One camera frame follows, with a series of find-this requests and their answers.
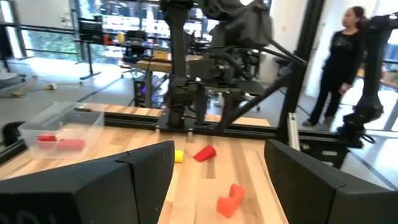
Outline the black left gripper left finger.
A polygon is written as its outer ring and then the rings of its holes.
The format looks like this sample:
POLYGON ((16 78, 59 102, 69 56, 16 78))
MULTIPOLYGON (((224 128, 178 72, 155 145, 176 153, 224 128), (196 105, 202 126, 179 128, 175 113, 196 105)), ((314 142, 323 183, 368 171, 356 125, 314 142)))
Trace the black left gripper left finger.
POLYGON ((157 223, 174 171, 175 144, 1 181, 1 223, 157 223))

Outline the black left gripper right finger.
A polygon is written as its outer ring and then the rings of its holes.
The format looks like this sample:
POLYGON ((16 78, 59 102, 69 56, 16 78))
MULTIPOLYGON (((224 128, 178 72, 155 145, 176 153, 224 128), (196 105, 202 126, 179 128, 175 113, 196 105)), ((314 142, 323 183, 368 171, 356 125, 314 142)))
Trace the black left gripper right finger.
POLYGON ((335 169, 279 141, 264 158, 289 223, 397 224, 397 192, 335 169))

